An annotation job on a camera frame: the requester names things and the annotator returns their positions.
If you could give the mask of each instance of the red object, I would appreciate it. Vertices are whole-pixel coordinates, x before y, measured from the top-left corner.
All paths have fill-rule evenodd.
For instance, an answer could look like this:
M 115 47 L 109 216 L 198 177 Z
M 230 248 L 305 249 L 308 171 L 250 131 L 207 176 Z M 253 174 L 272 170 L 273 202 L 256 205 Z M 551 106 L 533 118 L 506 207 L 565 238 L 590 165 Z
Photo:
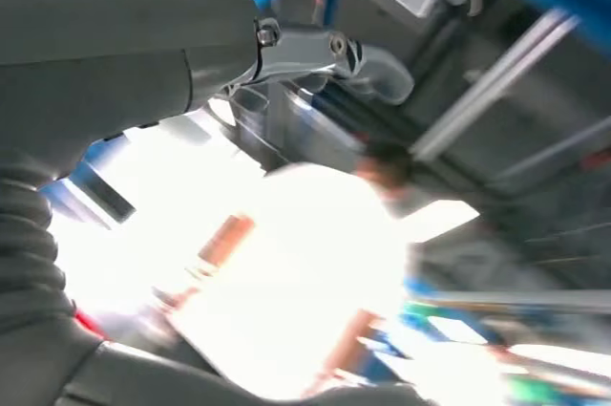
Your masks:
M 91 331 L 94 334 L 97 334 L 103 339 L 108 339 L 108 337 L 104 334 L 100 327 L 96 325 L 91 317 L 83 313 L 81 310 L 77 310 L 76 314 L 74 316 L 77 322 L 80 323 L 82 327 L 85 328 L 86 330 Z
M 582 167 L 585 170 L 594 170 L 611 162 L 611 150 L 606 149 L 588 155 L 582 160 Z

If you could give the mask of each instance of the machinery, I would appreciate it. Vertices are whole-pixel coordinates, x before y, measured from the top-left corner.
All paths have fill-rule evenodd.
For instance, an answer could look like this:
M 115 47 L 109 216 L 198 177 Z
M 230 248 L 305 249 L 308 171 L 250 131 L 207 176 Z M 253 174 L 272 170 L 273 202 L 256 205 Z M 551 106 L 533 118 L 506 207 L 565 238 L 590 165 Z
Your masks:
M 132 353 L 72 319 L 37 190 L 92 142 L 201 107 L 219 92 L 315 74 L 350 79 L 388 62 L 385 95 L 411 78 L 341 33 L 259 20 L 252 0 L 0 0 L 0 403 L 34 406 L 264 404 L 218 379 Z M 417 401 L 404 389 L 316 404 Z

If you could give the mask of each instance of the metal rail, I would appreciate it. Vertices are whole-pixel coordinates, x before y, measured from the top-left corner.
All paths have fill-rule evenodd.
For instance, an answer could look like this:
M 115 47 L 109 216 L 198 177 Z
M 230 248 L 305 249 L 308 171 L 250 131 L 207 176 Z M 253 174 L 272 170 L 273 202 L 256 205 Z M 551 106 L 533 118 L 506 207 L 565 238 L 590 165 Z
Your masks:
M 411 151 L 417 160 L 435 159 L 576 24 L 576 18 L 567 16 L 563 11 L 546 12 L 422 134 Z

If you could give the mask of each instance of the person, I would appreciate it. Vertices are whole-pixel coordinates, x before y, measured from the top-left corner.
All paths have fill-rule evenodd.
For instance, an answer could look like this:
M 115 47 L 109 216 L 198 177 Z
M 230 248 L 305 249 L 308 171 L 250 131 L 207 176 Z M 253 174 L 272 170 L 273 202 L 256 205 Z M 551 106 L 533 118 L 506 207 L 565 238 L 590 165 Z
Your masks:
M 255 395 L 324 390 L 358 362 L 359 336 L 401 309 L 408 246 L 385 204 L 409 191 L 411 168 L 402 146 L 370 142 L 352 175 L 272 172 L 201 250 L 213 280 L 177 300 L 170 321 Z

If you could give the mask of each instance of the ceiling light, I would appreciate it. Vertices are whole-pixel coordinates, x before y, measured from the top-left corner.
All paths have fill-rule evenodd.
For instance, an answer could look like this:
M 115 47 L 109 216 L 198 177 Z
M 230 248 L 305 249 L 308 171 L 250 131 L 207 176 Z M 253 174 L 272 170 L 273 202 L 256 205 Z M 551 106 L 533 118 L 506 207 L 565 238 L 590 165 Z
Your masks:
M 235 118 L 232 111 L 232 105 L 229 101 L 218 97 L 212 97 L 208 100 L 210 110 L 225 124 L 235 127 Z
M 479 212 L 463 201 L 435 201 L 410 214 L 400 223 L 410 242 L 422 243 L 440 236 L 479 216 Z
M 488 344 L 484 336 L 462 320 L 444 317 L 428 317 L 428 322 L 454 342 L 465 344 Z

